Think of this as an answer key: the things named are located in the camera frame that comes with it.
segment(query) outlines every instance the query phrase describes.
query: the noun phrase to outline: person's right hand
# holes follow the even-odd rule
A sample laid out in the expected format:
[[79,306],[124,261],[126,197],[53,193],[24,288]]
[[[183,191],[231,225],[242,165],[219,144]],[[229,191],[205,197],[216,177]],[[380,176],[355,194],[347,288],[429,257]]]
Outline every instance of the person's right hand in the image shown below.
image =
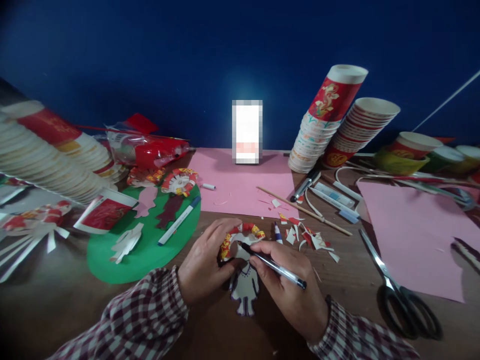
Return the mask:
[[256,268],[271,297],[286,320],[311,344],[318,343],[324,336],[329,321],[329,309],[320,293],[310,260],[276,241],[259,241],[250,248],[264,253],[279,265],[305,280],[306,289],[279,276],[256,256],[250,263]]

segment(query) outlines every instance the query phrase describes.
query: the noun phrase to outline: plaid shirt sleeve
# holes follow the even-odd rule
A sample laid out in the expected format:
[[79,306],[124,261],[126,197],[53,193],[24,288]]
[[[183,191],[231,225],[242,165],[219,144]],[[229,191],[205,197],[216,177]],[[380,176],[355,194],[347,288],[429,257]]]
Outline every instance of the plaid shirt sleeve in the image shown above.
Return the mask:
[[325,335],[318,344],[308,344],[320,359],[420,359],[406,341],[370,320],[353,316],[330,296]]
[[182,334],[187,317],[177,268],[157,268],[113,298],[96,325],[50,359],[159,359]]

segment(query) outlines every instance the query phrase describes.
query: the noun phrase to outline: black pen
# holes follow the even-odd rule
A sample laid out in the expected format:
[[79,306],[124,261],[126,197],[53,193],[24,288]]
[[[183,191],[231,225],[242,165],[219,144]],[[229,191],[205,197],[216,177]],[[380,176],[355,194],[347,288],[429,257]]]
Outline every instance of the black pen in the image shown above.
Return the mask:
[[245,250],[247,253],[250,255],[254,255],[260,260],[262,260],[267,266],[271,269],[273,269],[275,272],[277,272],[280,275],[283,275],[286,277],[288,280],[290,280],[292,283],[297,284],[299,287],[301,287],[303,290],[307,288],[307,282],[305,280],[302,280],[299,278],[297,275],[295,275],[293,272],[290,270],[284,268],[283,266],[277,264],[270,256],[265,255],[263,253],[255,252],[250,249],[250,245],[239,241],[238,242],[243,250]]
[[315,165],[312,170],[306,175],[305,181],[300,185],[300,187],[293,193],[290,197],[291,203],[296,203],[300,196],[307,190],[307,188],[312,185],[315,180],[317,180],[318,175],[320,174],[320,167]]

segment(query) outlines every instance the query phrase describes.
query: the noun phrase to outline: scissors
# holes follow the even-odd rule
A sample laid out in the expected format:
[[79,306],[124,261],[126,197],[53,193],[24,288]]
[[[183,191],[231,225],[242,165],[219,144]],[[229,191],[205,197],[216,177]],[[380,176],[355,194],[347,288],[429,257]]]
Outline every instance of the scissors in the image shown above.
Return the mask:
[[[441,340],[444,336],[442,326],[429,306],[414,292],[393,280],[367,233],[360,229],[360,234],[385,280],[385,285],[381,288],[380,301],[394,329],[407,339],[417,339],[420,335],[428,339]],[[399,321],[393,316],[389,303],[398,311]]]

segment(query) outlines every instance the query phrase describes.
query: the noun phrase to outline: pink paper sheet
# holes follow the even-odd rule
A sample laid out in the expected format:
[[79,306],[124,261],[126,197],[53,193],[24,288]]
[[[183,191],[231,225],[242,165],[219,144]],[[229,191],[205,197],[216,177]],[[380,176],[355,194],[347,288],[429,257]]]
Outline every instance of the pink paper sheet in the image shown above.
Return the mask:
[[480,251],[480,229],[457,204],[411,187],[360,182],[358,188],[393,279],[410,290],[464,303],[462,268],[450,244],[457,237]]
[[198,173],[199,186],[216,186],[216,190],[200,187],[201,210],[277,219],[280,212],[287,218],[298,218],[296,208],[282,201],[275,208],[274,197],[257,189],[261,186],[288,199],[294,191],[288,160],[281,152],[264,151],[259,165],[236,165],[232,163],[232,149],[198,148],[189,167]]

